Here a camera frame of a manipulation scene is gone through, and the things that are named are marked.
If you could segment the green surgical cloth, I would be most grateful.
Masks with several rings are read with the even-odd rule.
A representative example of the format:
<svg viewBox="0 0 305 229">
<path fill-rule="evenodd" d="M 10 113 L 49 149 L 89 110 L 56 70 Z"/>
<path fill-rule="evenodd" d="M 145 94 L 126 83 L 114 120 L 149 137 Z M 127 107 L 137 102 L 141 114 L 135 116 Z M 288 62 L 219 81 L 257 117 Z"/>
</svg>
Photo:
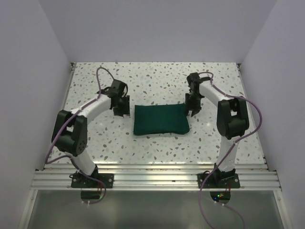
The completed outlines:
<svg viewBox="0 0 305 229">
<path fill-rule="evenodd" d="M 134 108 L 134 135 L 166 133 L 184 135 L 189 131 L 185 104 L 136 105 Z"/>
</svg>

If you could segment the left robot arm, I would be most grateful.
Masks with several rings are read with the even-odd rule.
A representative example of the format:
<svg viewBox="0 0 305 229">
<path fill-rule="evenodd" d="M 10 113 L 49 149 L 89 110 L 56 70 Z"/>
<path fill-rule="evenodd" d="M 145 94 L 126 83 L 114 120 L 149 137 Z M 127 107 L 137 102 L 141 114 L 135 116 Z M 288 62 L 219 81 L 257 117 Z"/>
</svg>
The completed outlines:
<svg viewBox="0 0 305 229">
<path fill-rule="evenodd" d="M 112 110 L 115 116 L 130 115 L 128 85 L 114 79 L 111 86 L 100 89 L 97 96 L 84 105 L 57 114 L 51 147 L 64 153 L 70 159 L 76 173 L 71 175 L 72 188 L 105 187 L 97 165 L 86 151 L 88 124 L 101 113 Z"/>
</svg>

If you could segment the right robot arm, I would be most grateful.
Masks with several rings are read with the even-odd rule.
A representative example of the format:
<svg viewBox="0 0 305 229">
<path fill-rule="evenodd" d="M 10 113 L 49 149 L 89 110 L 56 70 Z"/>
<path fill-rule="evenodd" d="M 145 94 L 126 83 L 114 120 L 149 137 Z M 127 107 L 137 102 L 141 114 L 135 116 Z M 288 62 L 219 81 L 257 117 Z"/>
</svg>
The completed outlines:
<svg viewBox="0 0 305 229">
<path fill-rule="evenodd" d="M 213 74 L 201 77 L 201 73 L 187 76 L 189 92 L 185 94 L 185 113 L 191 116 L 201 111 L 201 99 L 206 98 L 217 108 L 216 127 L 221 135 L 219 157 L 212 172 L 197 174 L 199 188 L 239 188 L 235 170 L 238 139 L 249 128 L 247 104 L 244 99 L 234 98 L 213 85 Z"/>
</svg>

